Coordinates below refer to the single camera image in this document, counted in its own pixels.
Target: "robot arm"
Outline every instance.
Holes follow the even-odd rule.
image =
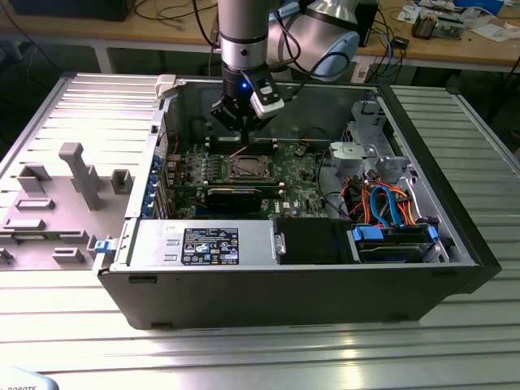
[[[219,0],[223,95],[211,114],[229,130],[240,132],[242,143],[285,105],[268,63],[287,62],[298,52],[298,60],[289,61],[289,66],[309,72],[327,54],[341,52],[351,59],[358,47],[359,36],[352,31],[357,0],[291,2],[278,11],[286,32],[273,14],[281,2]],[[345,60],[329,55],[312,76],[334,80],[342,73],[338,67],[344,70]]]

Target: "power supply label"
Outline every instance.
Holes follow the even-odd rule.
[[[185,266],[237,265],[238,229],[185,229],[182,263]]]

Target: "wooden table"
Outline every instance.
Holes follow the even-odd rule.
[[[172,4],[183,4],[185,0],[157,0],[159,8]],[[417,67],[442,67],[453,69],[508,72],[520,54],[520,42],[508,40],[501,43],[465,31],[462,39],[433,38],[429,41],[411,36],[411,24],[396,21],[398,10],[404,0],[381,0],[382,12],[396,35],[409,39],[405,65]],[[199,0],[199,8],[211,5],[210,0]],[[94,19],[68,19],[44,16],[18,16],[9,6],[11,15],[19,26],[39,42],[91,46],[94,48],[102,72],[111,73],[108,48],[129,48],[166,51],[209,52],[198,30],[193,15],[183,18],[180,28],[147,20],[132,13],[125,22],[106,22]],[[181,15],[192,11],[191,4],[170,10],[168,15]],[[149,0],[140,7],[142,14],[155,17],[154,1]],[[201,12],[202,23],[210,31],[216,8]],[[518,17],[520,11],[502,11],[502,17]],[[0,40],[25,41],[6,16],[0,13]],[[366,69],[384,55],[378,37],[372,34],[367,47],[359,48],[353,62],[357,63],[353,81],[363,81]]]

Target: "motherboard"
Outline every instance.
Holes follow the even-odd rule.
[[[192,145],[169,156],[172,218],[327,216],[316,183],[316,160],[322,151],[298,142],[268,142],[240,153],[236,149],[220,154],[211,153],[206,145]]]

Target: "black box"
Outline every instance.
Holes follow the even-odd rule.
[[[359,0],[354,14],[357,19],[357,33],[359,34],[359,47],[365,47],[371,35],[372,24],[377,13],[377,0]]]
[[[136,0],[11,0],[18,15],[63,16],[124,22]]]

